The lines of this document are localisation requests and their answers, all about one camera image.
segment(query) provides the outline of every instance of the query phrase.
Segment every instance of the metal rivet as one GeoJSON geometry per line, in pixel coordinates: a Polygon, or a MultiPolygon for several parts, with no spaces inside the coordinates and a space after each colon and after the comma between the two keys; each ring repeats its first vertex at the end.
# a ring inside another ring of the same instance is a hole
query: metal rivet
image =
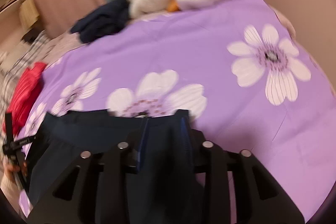
{"type": "Polygon", "coordinates": [[[205,141],[202,143],[202,145],[205,147],[205,148],[211,148],[213,147],[213,143],[210,142],[210,141],[205,141]]]}
{"type": "Polygon", "coordinates": [[[246,158],[248,158],[252,155],[252,153],[247,149],[242,150],[240,153],[246,158]]]}
{"type": "Polygon", "coordinates": [[[89,158],[91,156],[91,153],[89,152],[89,151],[83,151],[82,153],[81,153],[81,157],[83,158],[83,159],[87,159],[87,158],[89,158]]]}
{"type": "Polygon", "coordinates": [[[128,147],[128,143],[127,142],[118,143],[118,148],[120,148],[120,149],[125,149],[127,147],[128,147]]]}

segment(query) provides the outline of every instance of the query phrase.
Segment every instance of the red garment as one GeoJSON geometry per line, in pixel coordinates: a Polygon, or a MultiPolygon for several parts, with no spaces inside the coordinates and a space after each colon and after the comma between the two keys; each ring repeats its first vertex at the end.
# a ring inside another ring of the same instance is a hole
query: red garment
{"type": "MultiPolygon", "coordinates": [[[[46,65],[42,62],[36,62],[32,69],[26,68],[17,83],[7,109],[7,112],[12,113],[14,136],[18,135],[20,129],[26,124],[29,112],[42,90],[40,78],[46,65]]],[[[3,121],[2,129],[6,132],[5,121],[3,121]]]]}

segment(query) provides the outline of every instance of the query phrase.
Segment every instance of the floral bedsheet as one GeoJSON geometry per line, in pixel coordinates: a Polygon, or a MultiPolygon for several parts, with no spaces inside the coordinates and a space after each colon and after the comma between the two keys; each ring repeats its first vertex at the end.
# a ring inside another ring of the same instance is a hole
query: floral bedsheet
{"type": "MultiPolygon", "coordinates": [[[[156,117],[189,109],[209,140],[229,151],[251,150],[306,220],[335,182],[329,82],[263,0],[136,22],[67,53],[43,80],[20,137],[36,133],[46,111],[156,117]]],[[[25,212],[27,204],[23,193],[25,212]]]]}

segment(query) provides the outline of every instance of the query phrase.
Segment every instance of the checkered fabric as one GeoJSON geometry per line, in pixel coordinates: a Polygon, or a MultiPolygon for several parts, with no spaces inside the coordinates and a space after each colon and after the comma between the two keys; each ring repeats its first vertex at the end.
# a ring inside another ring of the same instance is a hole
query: checkered fabric
{"type": "MultiPolygon", "coordinates": [[[[46,35],[45,31],[42,31],[35,41],[32,43],[29,50],[21,56],[21,58],[14,64],[14,66],[4,75],[4,83],[0,92],[0,124],[2,125],[5,117],[5,112],[11,102],[16,84],[24,72],[36,60],[36,57],[43,49],[43,46],[50,41],[50,38],[46,35]]],[[[2,131],[0,134],[0,160],[2,161],[2,145],[6,139],[5,133],[2,131]]]]}

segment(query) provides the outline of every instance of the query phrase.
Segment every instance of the dark blue garment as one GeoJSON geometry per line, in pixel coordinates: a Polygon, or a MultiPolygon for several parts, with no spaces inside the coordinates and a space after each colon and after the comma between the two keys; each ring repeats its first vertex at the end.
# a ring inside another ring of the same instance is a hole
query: dark blue garment
{"type": "MultiPolygon", "coordinates": [[[[106,110],[70,111],[61,117],[46,114],[27,155],[33,205],[62,171],[85,150],[108,151],[125,141],[145,119],[111,117],[106,110]]],[[[193,173],[192,152],[178,114],[148,119],[148,140],[139,174],[127,174],[131,224],[198,224],[203,188],[193,173]]]]}
{"type": "Polygon", "coordinates": [[[78,32],[83,43],[118,33],[129,20],[128,6],[127,0],[112,0],[77,21],[70,32],[78,32]]]}

